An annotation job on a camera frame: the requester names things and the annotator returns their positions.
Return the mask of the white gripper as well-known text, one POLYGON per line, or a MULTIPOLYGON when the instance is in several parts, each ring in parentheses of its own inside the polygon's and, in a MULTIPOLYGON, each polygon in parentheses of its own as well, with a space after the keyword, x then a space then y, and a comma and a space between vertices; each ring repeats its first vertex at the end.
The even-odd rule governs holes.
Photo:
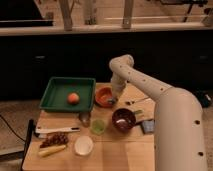
POLYGON ((125 82, 119 83, 119 82, 113 81, 111 83, 111 86, 112 86, 112 96, 115 99, 119 99, 120 96, 123 94, 124 89, 126 88, 126 83, 125 82))

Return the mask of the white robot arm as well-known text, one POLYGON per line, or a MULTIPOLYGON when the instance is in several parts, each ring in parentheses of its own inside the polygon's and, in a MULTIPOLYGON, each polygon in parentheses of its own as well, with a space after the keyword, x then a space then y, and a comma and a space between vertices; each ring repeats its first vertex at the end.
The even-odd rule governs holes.
POLYGON ((203 110, 188 90, 174 87, 133 68, 134 58, 110 60, 111 86, 118 100, 130 82, 155 102, 155 171, 208 171, 203 110))

